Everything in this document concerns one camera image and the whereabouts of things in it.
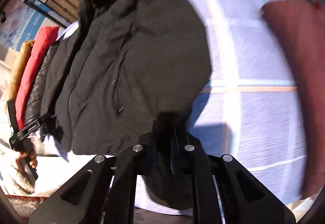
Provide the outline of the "left hand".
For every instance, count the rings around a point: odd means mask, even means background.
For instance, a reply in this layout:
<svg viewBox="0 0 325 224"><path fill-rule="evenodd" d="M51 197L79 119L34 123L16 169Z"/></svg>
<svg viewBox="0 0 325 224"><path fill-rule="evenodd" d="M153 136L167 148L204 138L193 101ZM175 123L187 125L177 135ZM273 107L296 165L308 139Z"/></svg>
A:
<svg viewBox="0 0 325 224"><path fill-rule="evenodd" d="M19 172L24 171L21 161L28 161L29 166L31 168L35 169L37 167L36 152L34 150L32 150L28 153L15 151L13 166Z"/></svg>

